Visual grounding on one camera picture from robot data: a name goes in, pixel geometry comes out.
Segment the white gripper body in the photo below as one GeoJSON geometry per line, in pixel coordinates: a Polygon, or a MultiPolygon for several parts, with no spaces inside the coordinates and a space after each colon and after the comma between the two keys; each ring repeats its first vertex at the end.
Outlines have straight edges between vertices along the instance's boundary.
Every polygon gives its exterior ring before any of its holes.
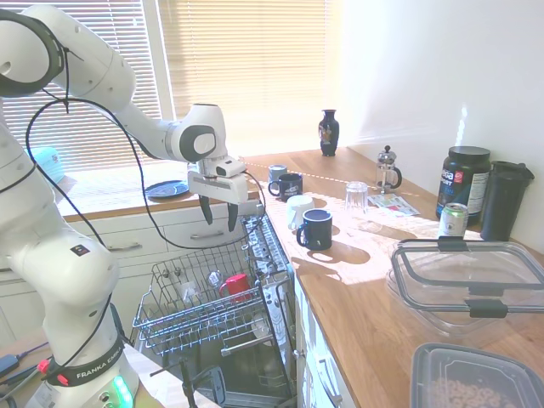
{"type": "Polygon", "coordinates": [[[237,160],[201,160],[196,170],[188,171],[188,186],[193,194],[243,203],[248,199],[246,170],[246,165],[237,160]]]}

